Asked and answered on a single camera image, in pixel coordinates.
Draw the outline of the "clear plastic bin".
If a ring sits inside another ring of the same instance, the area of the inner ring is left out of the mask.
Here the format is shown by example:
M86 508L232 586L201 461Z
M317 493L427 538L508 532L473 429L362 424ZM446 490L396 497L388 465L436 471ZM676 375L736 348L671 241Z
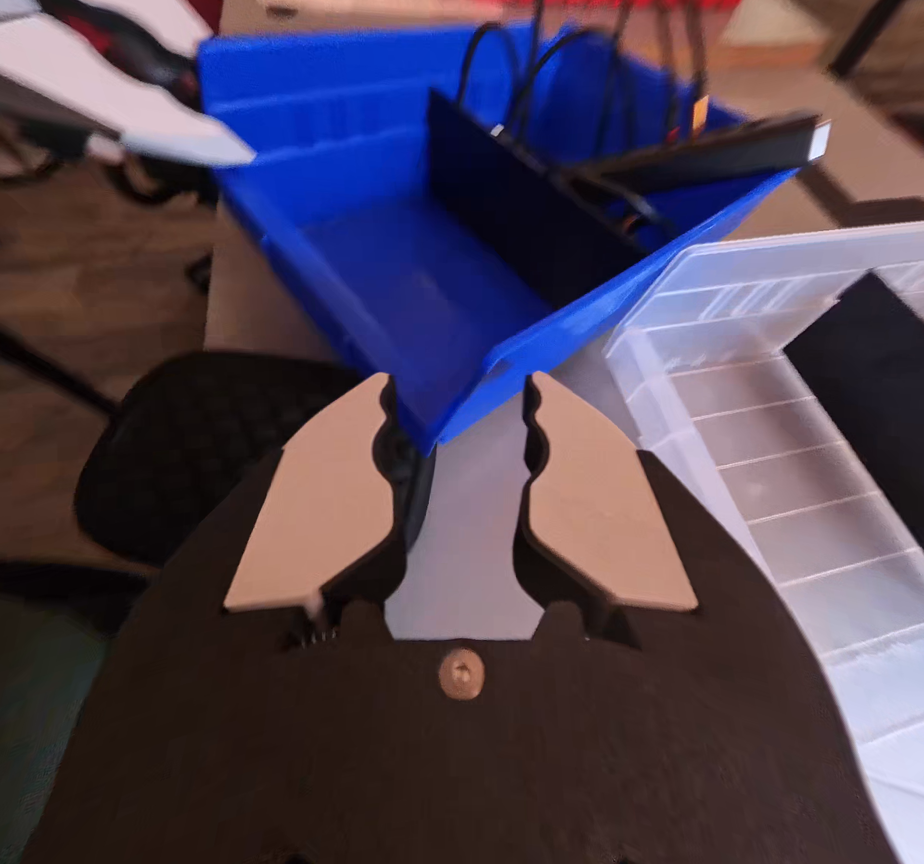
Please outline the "clear plastic bin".
M642 448L819 656L903 862L923 852L922 547L784 348L869 272L922 318L922 223L683 248L604 355Z

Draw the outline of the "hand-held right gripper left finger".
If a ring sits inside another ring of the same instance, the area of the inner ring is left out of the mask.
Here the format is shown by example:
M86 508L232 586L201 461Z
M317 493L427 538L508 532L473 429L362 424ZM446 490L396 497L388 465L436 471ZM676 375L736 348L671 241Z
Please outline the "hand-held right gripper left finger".
M384 608L408 564L402 506L381 457L393 400L391 377L376 373L283 445L226 612L296 608L321 639L353 601Z

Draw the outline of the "black USB hub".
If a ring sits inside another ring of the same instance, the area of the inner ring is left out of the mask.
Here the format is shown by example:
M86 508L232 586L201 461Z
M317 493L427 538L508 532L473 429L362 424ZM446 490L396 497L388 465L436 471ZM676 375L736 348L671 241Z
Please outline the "black USB hub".
M646 195L801 170L826 153L831 126L817 115L770 117L693 141L601 159L580 175Z

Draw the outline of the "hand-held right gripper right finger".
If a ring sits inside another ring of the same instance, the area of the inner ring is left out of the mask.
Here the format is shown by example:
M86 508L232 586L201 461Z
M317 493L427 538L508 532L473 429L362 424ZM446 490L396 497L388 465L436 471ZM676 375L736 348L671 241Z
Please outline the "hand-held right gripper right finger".
M588 639L634 646L628 608L689 615L699 599L636 445L549 373L526 379L517 582L543 609L572 604Z

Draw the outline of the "black bin divider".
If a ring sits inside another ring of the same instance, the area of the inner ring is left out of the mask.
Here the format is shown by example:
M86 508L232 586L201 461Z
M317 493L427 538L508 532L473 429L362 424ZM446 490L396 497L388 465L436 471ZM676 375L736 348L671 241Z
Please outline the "black bin divider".
M641 263L641 247L532 157L430 89L431 196L561 309Z
M922 547L922 320L867 271L783 354Z

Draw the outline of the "blue plastic bin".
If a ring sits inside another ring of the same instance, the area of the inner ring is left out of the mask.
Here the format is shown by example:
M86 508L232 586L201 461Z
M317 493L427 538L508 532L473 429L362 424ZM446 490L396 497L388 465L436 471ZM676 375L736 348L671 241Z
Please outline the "blue plastic bin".
M627 316L686 247L719 241L795 170L654 193L641 263L553 309L431 196L430 89L453 101L474 26L202 45L206 112L256 152L229 211L338 355L394 377L422 453Z

